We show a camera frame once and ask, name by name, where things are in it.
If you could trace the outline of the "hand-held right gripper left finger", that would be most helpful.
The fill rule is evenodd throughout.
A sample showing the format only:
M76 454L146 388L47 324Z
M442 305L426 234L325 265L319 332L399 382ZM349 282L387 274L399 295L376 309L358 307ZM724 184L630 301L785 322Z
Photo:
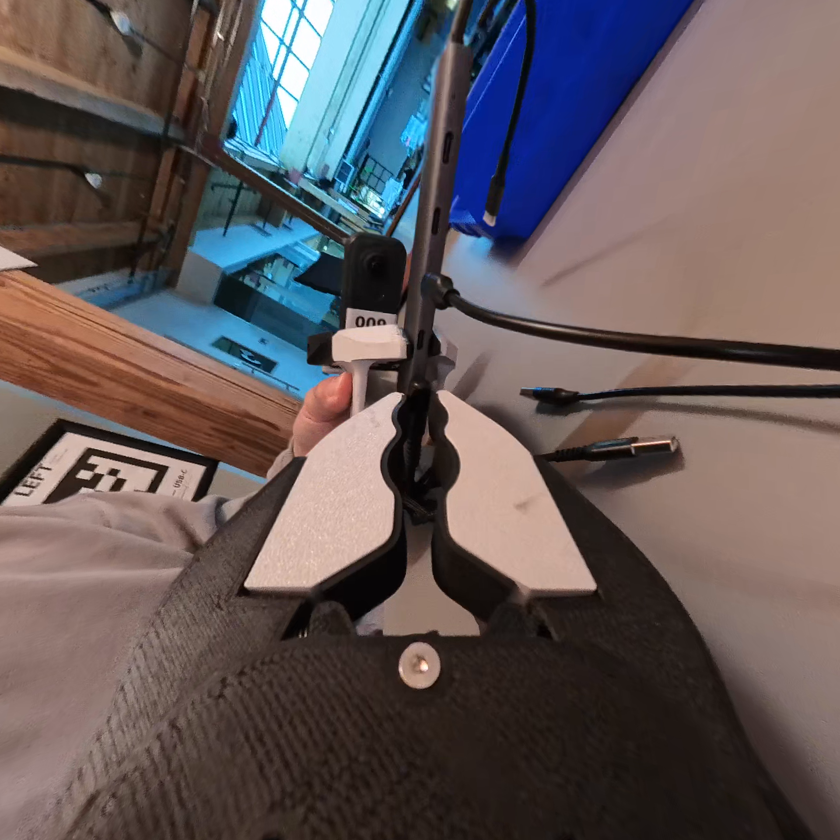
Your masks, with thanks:
M300 463L245 578L249 595L337 602L371 613L403 583L403 498L391 475L403 395L393 393L336 428Z

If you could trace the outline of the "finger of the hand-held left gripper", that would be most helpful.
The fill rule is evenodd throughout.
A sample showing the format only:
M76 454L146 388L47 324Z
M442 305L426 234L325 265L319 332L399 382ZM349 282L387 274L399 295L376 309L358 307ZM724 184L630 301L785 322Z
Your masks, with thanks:
M440 390L456 367L457 345L446 337L432 337L429 343L429 384L433 391Z
M395 324L342 329L332 336L331 356L332 367L351 375L351 415L355 416L365 409L371 367L406 360L408 341Z

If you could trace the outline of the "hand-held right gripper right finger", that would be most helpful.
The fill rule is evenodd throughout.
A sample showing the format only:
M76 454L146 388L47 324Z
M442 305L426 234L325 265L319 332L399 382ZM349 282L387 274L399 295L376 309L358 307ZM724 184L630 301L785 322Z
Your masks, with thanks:
M535 457L513 435L448 391L432 397L429 434L432 569L447 597L487 622L505 603L596 592Z

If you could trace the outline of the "grey usb hub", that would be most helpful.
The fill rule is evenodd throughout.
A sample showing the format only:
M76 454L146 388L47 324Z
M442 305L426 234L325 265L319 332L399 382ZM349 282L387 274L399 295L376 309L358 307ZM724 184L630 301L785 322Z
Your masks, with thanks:
M412 353L398 375L398 389L406 396L427 388L435 306L422 285L426 274L440 273L443 265L471 62L463 36L450 39L434 75L404 321Z

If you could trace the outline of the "person's left forearm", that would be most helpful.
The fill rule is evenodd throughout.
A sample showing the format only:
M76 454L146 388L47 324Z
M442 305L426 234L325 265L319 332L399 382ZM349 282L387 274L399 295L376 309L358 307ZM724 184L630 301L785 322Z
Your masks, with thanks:
M2 510L2 838L61 837L165 725L278 637L240 590L287 488Z

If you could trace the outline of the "grey desk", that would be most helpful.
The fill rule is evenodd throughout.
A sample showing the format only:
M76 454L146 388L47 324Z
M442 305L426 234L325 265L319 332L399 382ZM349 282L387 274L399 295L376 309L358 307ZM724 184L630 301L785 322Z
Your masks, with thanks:
M838 348L838 2L700 2L543 219L509 251L452 233L479 305L616 331ZM523 386L838 382L603 351L452 310L447 386L535 453L674 436L672 458L559 471L655 564L761 760L838 838L838 401L673 397L554 413Z

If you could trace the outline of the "person's left hand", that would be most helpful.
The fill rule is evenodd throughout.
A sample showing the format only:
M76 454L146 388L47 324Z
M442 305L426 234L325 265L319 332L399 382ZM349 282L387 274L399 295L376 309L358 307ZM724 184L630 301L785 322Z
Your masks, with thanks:
M352 376L347 372L321 381L306 394L291 431L290 448L295 457L308 456L349 418L352 396Z

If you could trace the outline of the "black monitor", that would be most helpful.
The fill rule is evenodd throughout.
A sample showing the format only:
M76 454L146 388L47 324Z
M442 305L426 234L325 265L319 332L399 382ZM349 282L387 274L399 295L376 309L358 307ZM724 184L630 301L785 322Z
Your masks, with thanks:
M295 281L320 293L338 297L343 285L343 258L321 253Z

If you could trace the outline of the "black sign white logo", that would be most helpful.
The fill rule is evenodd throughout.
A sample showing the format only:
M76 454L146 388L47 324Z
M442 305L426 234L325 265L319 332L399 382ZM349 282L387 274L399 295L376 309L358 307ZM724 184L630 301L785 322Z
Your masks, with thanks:
M221 336L213 341L212 347L252 371L272 375L277 361L228 337Z

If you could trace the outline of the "printed marker card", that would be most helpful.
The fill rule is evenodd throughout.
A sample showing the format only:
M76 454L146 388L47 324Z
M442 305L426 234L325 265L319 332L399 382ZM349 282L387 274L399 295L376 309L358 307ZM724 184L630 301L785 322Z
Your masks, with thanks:
M126 492L198 501L218 465L190 451L59 419L3 474L1 505L28 508Z

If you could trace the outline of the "wooden table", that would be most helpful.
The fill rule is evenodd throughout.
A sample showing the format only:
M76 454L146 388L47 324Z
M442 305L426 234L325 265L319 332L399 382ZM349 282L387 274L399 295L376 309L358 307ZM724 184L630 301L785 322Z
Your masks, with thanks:
M260 476L300 406L20 269L1 274L1 378Z

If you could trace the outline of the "large window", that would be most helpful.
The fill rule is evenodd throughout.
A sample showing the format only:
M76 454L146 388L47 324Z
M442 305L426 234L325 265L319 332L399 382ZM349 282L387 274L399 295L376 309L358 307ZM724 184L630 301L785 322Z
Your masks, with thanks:
M234 139L278 161L333 1L265 1L234 102Z

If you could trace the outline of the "blue plastic bin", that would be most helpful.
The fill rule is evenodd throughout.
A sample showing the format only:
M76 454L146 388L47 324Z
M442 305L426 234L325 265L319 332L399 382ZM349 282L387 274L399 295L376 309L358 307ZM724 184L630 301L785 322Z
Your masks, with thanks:
M534 233L656 55L689 1L538 1L528 84L499 213L484 221L527 43L526 4L511 11L466 104L449 224L477 237Z

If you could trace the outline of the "ceiling spot lamp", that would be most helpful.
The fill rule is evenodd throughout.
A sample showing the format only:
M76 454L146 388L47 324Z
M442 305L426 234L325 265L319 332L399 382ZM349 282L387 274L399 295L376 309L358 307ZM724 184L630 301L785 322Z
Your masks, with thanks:
M144 37L131 18L103 1L86 1L117 32L133 58L143 55Z
M74 164L66 164L65 169L74 175L94 195L103 207L112 205L112 198L104 188L103 177L100 173L84 169Z

